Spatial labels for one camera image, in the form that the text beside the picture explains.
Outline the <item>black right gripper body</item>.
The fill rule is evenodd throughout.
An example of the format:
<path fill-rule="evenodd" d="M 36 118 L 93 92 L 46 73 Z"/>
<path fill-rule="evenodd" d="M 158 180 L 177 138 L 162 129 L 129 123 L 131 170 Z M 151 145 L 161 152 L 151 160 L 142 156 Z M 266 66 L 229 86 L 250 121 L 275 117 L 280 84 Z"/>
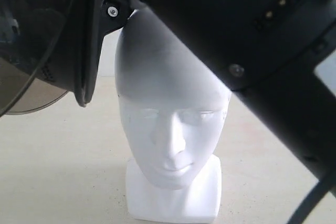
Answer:
<path fill-rule="evenodd" d="M 335 24 L 335 0 L 141 0 L 234 90 L 302 54 Z"/>

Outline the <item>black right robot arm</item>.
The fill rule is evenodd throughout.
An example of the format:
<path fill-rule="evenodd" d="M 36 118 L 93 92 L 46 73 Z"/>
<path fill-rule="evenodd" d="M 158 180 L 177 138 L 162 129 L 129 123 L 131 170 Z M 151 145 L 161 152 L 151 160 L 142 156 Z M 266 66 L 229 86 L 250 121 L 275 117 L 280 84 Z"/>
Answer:
<path fill-rule="evenodd" d="M 335 0 L 141 0 L 316 176 L 335 167 Z"/>

